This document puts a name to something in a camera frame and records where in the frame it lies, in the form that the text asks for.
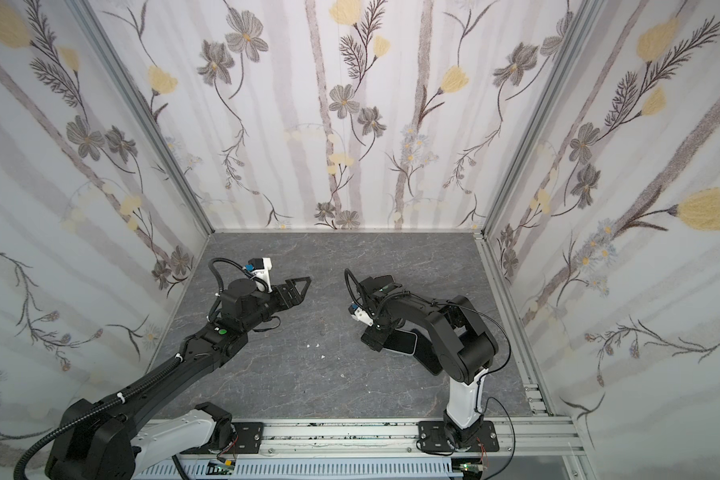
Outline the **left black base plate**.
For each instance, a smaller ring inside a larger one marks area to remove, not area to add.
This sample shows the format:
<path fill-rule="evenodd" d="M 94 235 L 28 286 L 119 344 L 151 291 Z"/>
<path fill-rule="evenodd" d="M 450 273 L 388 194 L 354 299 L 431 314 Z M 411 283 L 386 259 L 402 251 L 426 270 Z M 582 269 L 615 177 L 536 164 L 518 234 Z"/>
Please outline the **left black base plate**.
<path fill-rule="evenodd" d="M 230 452 L 236 455 L 256 455 L 263 439 L 263 422 L 235 422 L 233 445 Z"/>

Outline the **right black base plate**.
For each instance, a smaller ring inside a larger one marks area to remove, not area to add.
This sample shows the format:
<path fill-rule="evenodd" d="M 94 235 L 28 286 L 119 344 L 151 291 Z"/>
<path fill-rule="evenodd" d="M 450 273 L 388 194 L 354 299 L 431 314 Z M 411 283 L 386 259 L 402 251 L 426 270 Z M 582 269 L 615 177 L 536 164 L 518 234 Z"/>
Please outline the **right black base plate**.
<path fill-rule="evenodd" d="M 495 453 L 500 450 L 494 423 L 478 421 L 460 429 L 445 421 L 420 421 L 417 448 L 427 454 Z"/>

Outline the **aluminium mounting rail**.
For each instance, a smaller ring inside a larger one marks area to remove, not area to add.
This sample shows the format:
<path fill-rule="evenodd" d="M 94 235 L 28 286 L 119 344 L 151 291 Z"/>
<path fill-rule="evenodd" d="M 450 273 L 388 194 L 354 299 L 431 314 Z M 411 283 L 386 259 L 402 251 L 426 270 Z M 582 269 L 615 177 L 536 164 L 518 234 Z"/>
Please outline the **aluminium mounting rail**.
<path fill-rule="evenodd" d="M 498 434 L 495 453 L 457 453 L 453 458 L 490 456 L 580 456 L 584 442 L 571 419 L 544 416 L 488 417 Z M 417 448 L 419 418 L 380 419 L 269 419 L 264 423 L 256 455 L 226 458 L 350 458 L 421 457 Z"/>

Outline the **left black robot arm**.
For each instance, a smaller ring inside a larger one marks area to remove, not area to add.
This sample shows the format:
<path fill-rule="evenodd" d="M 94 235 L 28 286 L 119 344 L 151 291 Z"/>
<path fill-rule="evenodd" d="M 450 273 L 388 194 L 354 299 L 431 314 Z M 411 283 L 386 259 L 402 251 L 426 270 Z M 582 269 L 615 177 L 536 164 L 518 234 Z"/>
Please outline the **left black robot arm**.
<path fill-rule="evenodd" d="M 208 263 L 217 291 L 206 323 L 187 336 L 178 351 L 154 371 L 92 403 L 79 400 L 64 412 L 60 425 L 30 446 L 13 476 L 24 479 L 30 461 L 51 449 L 45 466 L 50 479 L 130 479 L 139 471 L 195 448 L 220 454 L 232 450 L 240 435 L 231 415 L 210 403 L 197 405 L 163 430 L 147 423 L 190 386 L 223 367 L 248 343 L 252 332 L 300 305 L 311 284 L 297 277 L 273 284 L 271 261 L 254 258 L 237 264 L 239 278 L 224 282 L 220 258 Z"/>

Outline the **black phone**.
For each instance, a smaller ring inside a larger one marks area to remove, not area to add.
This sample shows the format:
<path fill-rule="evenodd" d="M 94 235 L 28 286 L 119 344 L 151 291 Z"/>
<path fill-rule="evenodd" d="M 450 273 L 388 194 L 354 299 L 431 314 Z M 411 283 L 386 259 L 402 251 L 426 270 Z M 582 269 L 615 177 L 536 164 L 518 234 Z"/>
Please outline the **black phone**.
<path fill-rule="evenodd" d="M 413 357 L 433 376 L 443 371 L 434 346 L 426 336 L 416 337 Z"/>
<path fill-rule="evenodd" d="M 418 336 L 413 331 L 393 330 L 383 343 L 385 350 L 407 356 L 413 356 L 416 352 Z"/>

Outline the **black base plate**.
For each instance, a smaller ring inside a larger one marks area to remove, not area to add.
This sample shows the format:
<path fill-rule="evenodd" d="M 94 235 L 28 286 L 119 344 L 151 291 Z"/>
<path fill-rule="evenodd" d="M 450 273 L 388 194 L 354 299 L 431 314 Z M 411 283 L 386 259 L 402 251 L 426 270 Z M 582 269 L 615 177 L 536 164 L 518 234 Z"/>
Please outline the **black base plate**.
<path fill-rule="evenodd" d="M 478 421 L 460 429 L 445 421 L 420 421 L 417 448 L 427 454 L 495 453 L 500 450 L 494 423 Z"/>
<path fill-rule="evenodd" d="M 233 445 L 230 452 L 236 455 L 256 455 L 263 439 L 263 422 L 235 422 Z"/>

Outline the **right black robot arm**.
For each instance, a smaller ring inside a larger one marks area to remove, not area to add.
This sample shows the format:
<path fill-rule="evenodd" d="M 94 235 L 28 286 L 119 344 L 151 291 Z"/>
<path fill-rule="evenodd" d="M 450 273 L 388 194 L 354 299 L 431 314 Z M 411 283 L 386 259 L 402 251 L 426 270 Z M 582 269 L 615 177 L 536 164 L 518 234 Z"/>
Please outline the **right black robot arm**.
<path fill-rule="evenodd" d="M 416 294 L 390 275 L 358 280 L 343 272 L 350 295 L 348 312 L 365 325 L 361 341 L 369 349 L 413 357 L 430 374 L 449 377 L 449 397 L 441 421 L 419 423 L 416 447 L 436 456 L 453 455 L 476 445 L 480 453 L 495 451 L 481 406 L 485 378 L 500 345 L 481 314 L 464 296 L 451 299 Z"/>

